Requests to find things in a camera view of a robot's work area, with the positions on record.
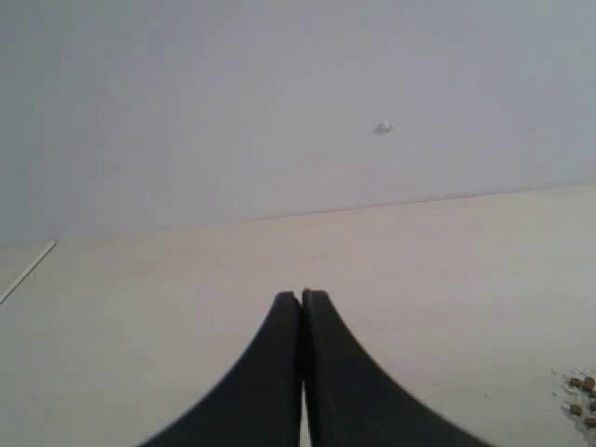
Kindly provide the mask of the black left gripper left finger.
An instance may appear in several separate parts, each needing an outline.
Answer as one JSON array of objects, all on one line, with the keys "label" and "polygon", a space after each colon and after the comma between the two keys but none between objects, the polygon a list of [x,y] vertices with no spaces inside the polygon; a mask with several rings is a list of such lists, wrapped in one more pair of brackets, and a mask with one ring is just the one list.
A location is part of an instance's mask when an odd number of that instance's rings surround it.
[{"label": "black left gripper left finger", "polygon": [[148,446],[297,446],[302,419],[302,307],[277,294],[231,370]]}]

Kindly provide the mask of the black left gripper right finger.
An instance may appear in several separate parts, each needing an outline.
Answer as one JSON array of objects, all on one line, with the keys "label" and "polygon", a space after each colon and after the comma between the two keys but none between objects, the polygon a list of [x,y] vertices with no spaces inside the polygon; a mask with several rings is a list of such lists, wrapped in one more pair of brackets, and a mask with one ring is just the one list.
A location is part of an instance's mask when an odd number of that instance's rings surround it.
[{"label": "black left gripper right finger", "polygon": [[387,375],[325,291],[305,289],[304,386],[313,446],[485,446]]}]

